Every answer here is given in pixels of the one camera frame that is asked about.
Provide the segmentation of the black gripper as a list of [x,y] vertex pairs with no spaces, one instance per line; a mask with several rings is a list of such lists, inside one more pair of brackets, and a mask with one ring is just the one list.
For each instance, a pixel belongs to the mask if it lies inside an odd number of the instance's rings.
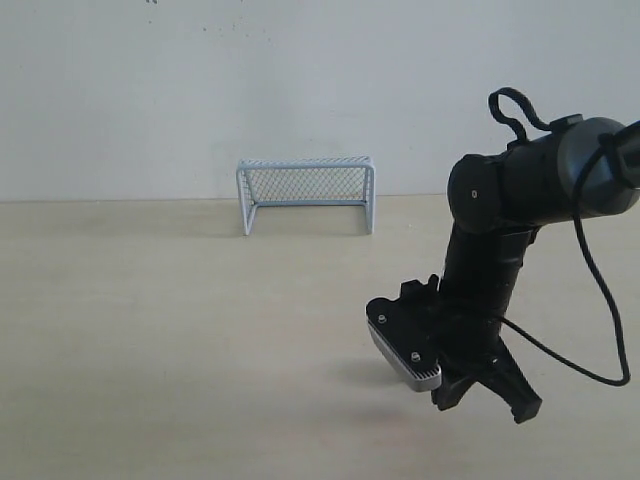
[[414,309],[436,347],[441,385],[431,392],[439,411],[456,407],[478,380],[510,407],[521,424],[538,414],[542,398],[534,391],[500,339],[500,322],[488,312],[439,291],[438,277],[401,284],[401,303]]

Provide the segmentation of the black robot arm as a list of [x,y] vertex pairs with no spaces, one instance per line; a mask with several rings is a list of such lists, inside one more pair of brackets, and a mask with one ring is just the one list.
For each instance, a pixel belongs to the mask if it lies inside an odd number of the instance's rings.
[[545,226],[581,230],[584,220],[624,213],[639,199],[637,125],[575,116],[545,131],[500,154],[458,161],[447,190],[453,224],[443,271],[367,306],[386,358],[441,411],[479,384],[516,422],[537,415],[541,398],[501,336],[525,254]]

